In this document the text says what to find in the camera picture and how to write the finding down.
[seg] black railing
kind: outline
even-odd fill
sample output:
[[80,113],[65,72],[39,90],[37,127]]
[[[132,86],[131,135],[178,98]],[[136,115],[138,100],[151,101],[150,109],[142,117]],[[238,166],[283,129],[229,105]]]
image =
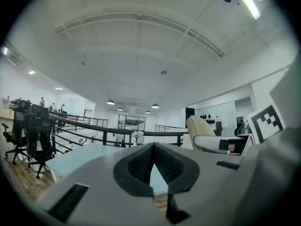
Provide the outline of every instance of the black railing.
[[[52,111],[49,111],[49,113],[53,114],[53,115],[57,115],[62,118],[69,119],[71,121],[77,121],[77,122],[81,122],[83,124],[95,125],[95,126],[100,126],[100,127],[107,127],[108,121],[109,121],[108,119],[84,117],[84,116],[79,116],[79,115],[70,115],[70,114],[64,114],[64,113],[58,113],[58,112],[52,112]],[[62,131],[62,129],[70,130],[70,131],[86,129],[84,127],[74,126],[74,125],[71,125],[70,123],[66,123],[63,121],[55,121],[55,123],[57,124],[57,127],[56,127],[57,133],[59,131]]]
[[[64,122],[65,124],[70,124],[70,125],[73,125],[73,126],[75,126],[77,128],[91,129],[91,130],[95,130],[95,131],[101,131],[103,133],[103,138],[99,139],[99,138],[95,138],[95,137],[88,137],[88,136],[85,136],[85,135],[81,135],[81,134],[72,132],[71,130],[63,129],[62,127],[59,127],[59,126],[55,125],[53,127],[53,139],[52,139],[53,148],[54,148],[54,152],[55,153],[57,151],[63,153],[62,151],[59,151],[59,150],[56,149],[56,146],[55,146],[56,144],[58,144],[60,146],[62,144],[60,144],[60,143],[58,143],[58,142],[55,141],[55,136],[57,136],[57,137],[59,137],[59,138],[61,138],[63,140],[66,140],[66,141],[68,141],[70,143],[74,143],[76,145],[83,146],[82,144],[80,144],[78,142],[71,141],[69,139],[66,139],[66,138],[58,135],[56,133],[57,129],[59,129],[59,130],[61,130],[63,132],[67,132],[67,133],[79,136],[79,137],[91,139],[93,141],[101,141],[103,143],[103,145],[107,145],[107,143],[113,143],[113,144],[118,144],[118,145],[128,145],[129,147],[131,147],[131,145],[133,145],[133,143],[131,142],[131,138],[132,138],[131,135],[134,132],[134,130],[113,129],[113,128],[96,126],[96,125],[92,125],[92,124],[89,124],[89,123],[82,123],[82,122],[78,122],[78,121],[75,121],[75,120],[69,120],[67,118],[63,118],[63,117],[57,116],[57,115],[55,115],[55,113],[51,113],[50,117],[53,118],[55,121]],[[110,140],[107,139],[108,133],[129,135],[130,136],[129,137],[129,142],[110,141]],[[172,145],[177,145],[177,146],[181,146],[181,144],[182,144],[181,136],[183,136],[183,134],[188,134],[188,132],[186,132],[186,131],[183,131],[183,132],[152,132],[152,131],[144,131],[144,136],[151,136],[151,137],[177,137],[177,142],[176,143],[170,143]]]
[[171,130],[172,128],[185,129],[185,128],[182,128],[182,127],[155,125],[155,131],[158,131],[158,132],[167,132],[167,131]]

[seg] ceiling light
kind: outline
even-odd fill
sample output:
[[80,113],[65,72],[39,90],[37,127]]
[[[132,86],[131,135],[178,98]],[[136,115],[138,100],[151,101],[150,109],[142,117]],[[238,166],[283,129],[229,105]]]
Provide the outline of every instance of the ceiling light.
[[7,55],[7,54],[8,54],[8,48],[2,47],[1,50],[2,50],[2,53],[3,53],[4,55]]
[[251,11],[251,13],[252,13],[253,17],[255,18],[255,20],[260,18],[261,14],[260,14],[256,4],[254,3],[254,1],[253,0],[243,0],[243,1],[248,6],[248,8]]
[[155,108],[155,109],[158,109],[158,108],[159,108],[158,104],[153,104],[151,107],[152,107],[152,108]]
[[114,102],[113,100],[108,100],[107,104],[109,104],[109,105],[114,105],[115,102]]

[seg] white ceiling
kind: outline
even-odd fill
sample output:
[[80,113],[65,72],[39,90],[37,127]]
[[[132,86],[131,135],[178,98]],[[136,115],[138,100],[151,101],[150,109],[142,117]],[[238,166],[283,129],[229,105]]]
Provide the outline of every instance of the white ceiling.
[[[255,2],[262,14],[270,8]],[[241,0],[36,0],[8,39],[42,73],[90,101],[113,99],[116,108],[142,113],[164,103],[152,110],[160,113],[166,95],[203,64],[273,26],[255,21]]]

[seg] desk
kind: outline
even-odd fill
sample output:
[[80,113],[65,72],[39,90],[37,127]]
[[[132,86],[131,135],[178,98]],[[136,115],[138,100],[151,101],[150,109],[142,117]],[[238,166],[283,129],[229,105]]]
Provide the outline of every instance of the desk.
[[[57,182],[86,162],[121,150],[128,149],[89,143],[66,154],[56,156],[54,159],[47,161],[46,165],[50,168],[54,181]],[[150,186],[153,188],[155,195],[167,193],[167,184],[155,165],[151,171],[150,178]]]

